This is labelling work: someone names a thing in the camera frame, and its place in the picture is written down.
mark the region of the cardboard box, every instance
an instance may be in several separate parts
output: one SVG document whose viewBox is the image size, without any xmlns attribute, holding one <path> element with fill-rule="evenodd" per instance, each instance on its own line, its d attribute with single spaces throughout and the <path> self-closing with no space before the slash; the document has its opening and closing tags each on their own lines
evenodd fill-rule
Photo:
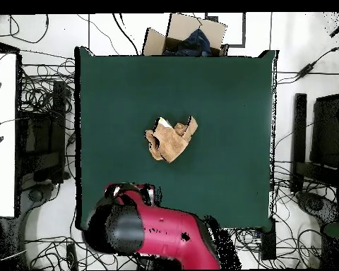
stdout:
<svg viewBox="0 0 339 271">
<path fill-rule="evenodd" d="M 171 13 L 166 36 L 161 35 L 152 28 L 147 28 L 143 43 L 143 55 L 162 55 L 166 48 L 175 47 L 179 42 L 185 40 L 196 29 L 200 28 L 210 42 L 213 56 L 224 53 L 221 51 L 221 43 L 226 31 L 226 25 L 210 20 L 185 16 L 179 13 Z"/>
</svg>

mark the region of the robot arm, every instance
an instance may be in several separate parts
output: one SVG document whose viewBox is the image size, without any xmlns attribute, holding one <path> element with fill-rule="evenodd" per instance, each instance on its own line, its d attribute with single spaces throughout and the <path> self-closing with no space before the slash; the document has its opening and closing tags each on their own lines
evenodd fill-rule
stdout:
<svg viewBox="0 0 339 271">
<path fill-rule="evenodd" d="M 210 233 L 197 216 L 146 204 L 138 187 L 119 185 L 116 195 L 110 188 L 93 211 L 83 234 L 89 246 L 103 253 L 175 258 L 184 270 L 220 269 Z"/>
</svg>

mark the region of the green mat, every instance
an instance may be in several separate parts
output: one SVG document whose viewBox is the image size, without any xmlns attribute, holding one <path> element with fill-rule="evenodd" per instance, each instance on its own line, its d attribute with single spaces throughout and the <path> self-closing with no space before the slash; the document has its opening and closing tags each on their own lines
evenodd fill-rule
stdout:
<svg viewBox="0 0 339 271">
<path fill-rule="evenodd" d="M 77 48 L 76 226 L 85 228 L 108 183 L 130 181 L 160 186 L 163 207 L 269 230 L 274 57 L 91 56 Z M 173 163 L 155 161 L 145 130 L 159 116 L 174 126 L 190 115 L 198 129 L 189 146 Z"/>
</svg>

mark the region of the brown paper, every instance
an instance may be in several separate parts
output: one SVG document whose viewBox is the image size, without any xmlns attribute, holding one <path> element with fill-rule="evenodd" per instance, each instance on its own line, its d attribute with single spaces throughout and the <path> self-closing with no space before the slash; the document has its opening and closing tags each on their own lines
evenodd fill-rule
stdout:
<svg viewBox="0 0 339 271">
<path fill-rule="evenodd" d="M 151 155 L 156 160 L 172 162 L 184 151 L 197 127 L 197 122 L 192 116 L 189 117 L 187 125 L 177 123 L 174 128 L 157 123 L 154 131 L 145 132 Z"/>
</svg>

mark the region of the desk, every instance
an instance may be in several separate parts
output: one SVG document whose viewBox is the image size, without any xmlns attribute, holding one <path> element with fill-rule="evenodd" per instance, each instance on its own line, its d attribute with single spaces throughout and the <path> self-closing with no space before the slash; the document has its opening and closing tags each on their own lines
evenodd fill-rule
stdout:
<svg viewBox="0 0 339 271">
<path fill-rule="evenodd" d="M 16 117 L 16 55 L 0 61 L 0 122 Z M 15 203 L 15 121 L 0 125 L 0 217 L 14 216 Z"/>
</svg>

